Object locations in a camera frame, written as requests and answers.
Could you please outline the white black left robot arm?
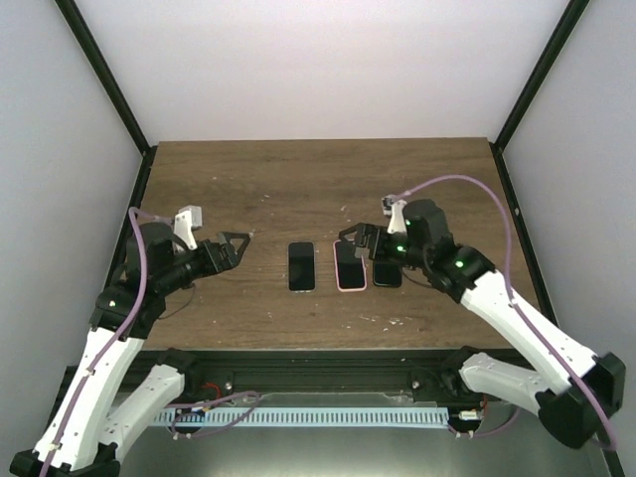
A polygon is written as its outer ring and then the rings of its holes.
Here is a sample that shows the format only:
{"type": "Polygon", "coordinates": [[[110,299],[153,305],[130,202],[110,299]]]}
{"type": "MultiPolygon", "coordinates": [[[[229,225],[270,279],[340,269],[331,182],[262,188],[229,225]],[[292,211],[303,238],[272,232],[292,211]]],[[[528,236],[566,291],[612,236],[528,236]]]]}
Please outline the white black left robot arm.
{"type": "Polygon", "coordinates": [[[165,312],[167,296],[236,268],[251,235],[222,232],[217,240],[195,240],[190,232],[177,235],[163,222],[134,224],[132,229],[125,275],[98,295],[82,357],[62,403],[35,446],[14,455],[13,475],[116,476],[164,407],[202,392],[196,358],[168,349],[124,403],[113,403],[165,312]]]}

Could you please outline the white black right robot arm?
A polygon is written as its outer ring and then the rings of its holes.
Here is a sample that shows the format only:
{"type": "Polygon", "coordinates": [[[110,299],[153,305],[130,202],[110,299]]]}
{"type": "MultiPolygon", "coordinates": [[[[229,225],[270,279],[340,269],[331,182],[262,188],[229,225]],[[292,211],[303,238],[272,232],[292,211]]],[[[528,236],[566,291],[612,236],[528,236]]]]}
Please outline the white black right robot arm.
{"type": "Polygon", "coordinates": [[[480,317],[529,363],[527,368],[472,352],[441,376],[444,393],[501,398],[537,416],[558,442],[579,449],[622,406],[625,364],[567,336],[507,282],[478,249],[458,244],[431,200],[393,202],[385,226],[358,223],[339,232],[357,256],[418,269],[437,291],[480,317]]]}

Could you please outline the black phone case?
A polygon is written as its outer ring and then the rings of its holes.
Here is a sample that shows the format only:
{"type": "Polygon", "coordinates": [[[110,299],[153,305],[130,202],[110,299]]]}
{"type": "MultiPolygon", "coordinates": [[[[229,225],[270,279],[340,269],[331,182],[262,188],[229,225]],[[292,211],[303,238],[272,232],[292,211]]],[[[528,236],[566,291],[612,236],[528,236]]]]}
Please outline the black phone case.
{"type": "Polygon", "coordinates": [[[375,262],[372,278],[377,287],[399,288],[402,285],[400,267],[392,263],[375,262]]]}

